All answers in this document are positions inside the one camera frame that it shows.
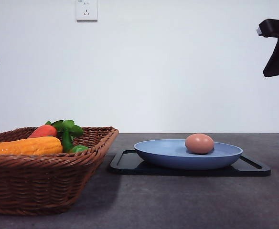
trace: green pepper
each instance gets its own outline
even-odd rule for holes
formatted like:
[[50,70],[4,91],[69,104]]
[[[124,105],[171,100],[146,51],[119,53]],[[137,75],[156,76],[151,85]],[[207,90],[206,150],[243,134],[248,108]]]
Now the green pepper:
[[71,148],[73,148],[72,138],[66,127],[63,128],[62,146],[63,146],[64,153],[67,153],[68,151],[71,150]]
[[78,152],[81,152],[81,151],[85,151],[87,150],[88,147],[86,146],[82,146],[82,145],[77,145],[77,146],[74,146],[70,151],[69,153],[78,153]]

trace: gray countertop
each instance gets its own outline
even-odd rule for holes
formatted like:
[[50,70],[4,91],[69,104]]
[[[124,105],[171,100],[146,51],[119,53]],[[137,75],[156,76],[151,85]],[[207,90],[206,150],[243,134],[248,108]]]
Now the gray countertop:
[[279,229],[279,134],[209,134],[271,167],[268,177],[131,176],[106,168],[117,152],[189,134],[119,134],[74,206],[59,215],[0,215],[0,229]]

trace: brown wicker basket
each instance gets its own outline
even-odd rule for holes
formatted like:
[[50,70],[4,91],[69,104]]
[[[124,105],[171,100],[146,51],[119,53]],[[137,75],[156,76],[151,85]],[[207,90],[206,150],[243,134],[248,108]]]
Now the brown wicker basket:
[[[0,142],[27,138],[36,127],[0,133]],[[79,153],[53,156],[0,156],[0,213],[49,215],[67,211],[103,162],[118,135],[113,127],[84,127],[74,145]]]

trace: outlet socket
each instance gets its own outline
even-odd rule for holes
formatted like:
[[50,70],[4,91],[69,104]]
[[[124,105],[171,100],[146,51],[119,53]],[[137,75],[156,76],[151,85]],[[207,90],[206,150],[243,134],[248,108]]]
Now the outlet socket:
[[97,0],[75,0],[77,21],[97,21]]

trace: brown egg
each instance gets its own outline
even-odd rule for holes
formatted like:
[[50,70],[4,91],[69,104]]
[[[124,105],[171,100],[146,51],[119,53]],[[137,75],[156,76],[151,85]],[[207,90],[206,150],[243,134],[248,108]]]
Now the brown egg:
[[185,146],[196,154],[207,154],[214,147],[213,139],[204,134],[193,134],[186,138]]

